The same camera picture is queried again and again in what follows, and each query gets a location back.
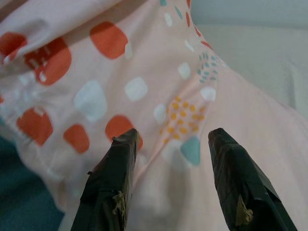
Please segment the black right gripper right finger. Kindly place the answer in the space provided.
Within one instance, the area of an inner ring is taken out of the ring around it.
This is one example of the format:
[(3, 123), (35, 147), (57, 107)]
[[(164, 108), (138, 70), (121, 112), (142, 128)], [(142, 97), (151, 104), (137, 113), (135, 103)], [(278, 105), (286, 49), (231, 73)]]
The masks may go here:
[(269, 178), (224, 129), (208, 134), (214, 184), (230, 231), (295, 231)]

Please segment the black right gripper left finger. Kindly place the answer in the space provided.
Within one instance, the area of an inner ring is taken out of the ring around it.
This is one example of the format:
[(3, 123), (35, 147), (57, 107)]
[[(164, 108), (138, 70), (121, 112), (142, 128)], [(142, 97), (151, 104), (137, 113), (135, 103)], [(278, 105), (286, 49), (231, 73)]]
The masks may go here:
[(125, 231), (132, 198), (133, 173), (140, 143), (134, 128), (113, 137), (88, 180), (71, 229), (73, 231)]

